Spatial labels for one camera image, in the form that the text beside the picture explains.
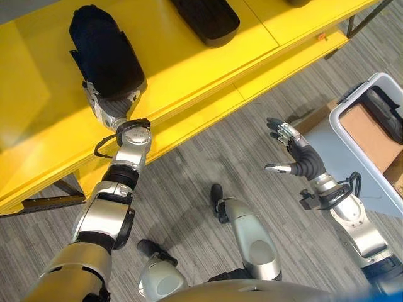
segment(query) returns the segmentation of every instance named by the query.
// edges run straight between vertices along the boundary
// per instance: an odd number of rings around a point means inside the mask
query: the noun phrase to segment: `robot leg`
[[[160,246],[150,240],[141,240],[137,249],[149,257],[140,275],[139,293],[148,302],[159,301],[188,287],[186,279],[176,269],[178,263]]]
[[[281,280],[281,263],[269,233],[248,205],[235,198],[223,198],[214,184],[211,200],[221,223],[230,223],[246,270],[255,279]]]

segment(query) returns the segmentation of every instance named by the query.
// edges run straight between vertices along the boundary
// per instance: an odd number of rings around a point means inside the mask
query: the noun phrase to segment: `black shoe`
[[[137,250],[148,258],[152,257],[155,253],[158,253],[158,258],[160,258],[162,261],[168,261],[173,266],[178,265],[178,260],[172,257],[166,250],[162,249],[161,246],[154,241],[148,239],[140,240],[137,244]]]
[[[219,201],[223,198],[222,187],[220,184],[214,184],[210,190],[210,200],[212,202],[214,212],[218,213],[217,205]]]
[[[219,219],[221,224],[226,224],[229,222],[227,213],[225,212],[225,203],[220,203],[219,201],[224,197],[222,192],[222,187],[220,184],[214,184],[210,190],[210,200],[212,202],[214,213]]]

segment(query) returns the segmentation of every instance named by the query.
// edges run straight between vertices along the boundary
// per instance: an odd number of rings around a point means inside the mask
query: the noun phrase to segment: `cardboard box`
[[[403,197],[403,152],[396,157],[385,173],[383,173],[383,176]]]
[[[362,104],[349,109],[342,115],[340,122],[381,173],[403,150],[403,145],[389,138]]]

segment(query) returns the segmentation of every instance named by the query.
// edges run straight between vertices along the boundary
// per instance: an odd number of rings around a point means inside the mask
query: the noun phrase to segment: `black cable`
[[[361,174],[354,171],[353,173],[351,173],[349,177],[346,178],[346,180],[338,181],[338,184],[344,184],[345,182],[349,182],[351,189],[353,188],[355,189],[354,195],[357,198],[359,198],[361,193]]]
[[[123,129],[123,130],[120,131],[120,132],[116,132],[115,134],[109,135],[108,137],[104,137],[104,138],[102,139],[102,141],[100,141],[99,143],[97,143],[97,144],[95,145],[94,155],[95,155],[95,156],[98,156],[98,157],[103,157],[103,158],[105,158],[105,159],[112,159],[113,156],[100,153],[100,152],[98,151],[99,148],[101,148],[106,142],[110,141],[112,138],[117,137],[117,136],[119,136],[119,135],[123,135],[126,131],[128,131],[128,130],[130,130],[130,129],[132,129],[132,128],[138,127],[138,126],[139,126],[139,125],[130,125],[130,126],[128,126],[127,128]]]

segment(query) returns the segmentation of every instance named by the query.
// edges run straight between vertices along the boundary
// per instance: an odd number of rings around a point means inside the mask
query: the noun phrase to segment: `yellow table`
[[[119,24],[139,58],[149,87],[132,118],[152,122],[148,161],[341,47],[335,24],[374,0],[228,0],[241,20],[227,45],[208,49],[169,0],[96,0]],[[75,172],[88,194],[107,160],[93,148],[110,132],[81,89],[69,50],[72,13],[80,0],[61,0],[0,26],[0,215]],[[326,32],[327,38],[318,40]],[[104,152],[116,150],[110,142]]]

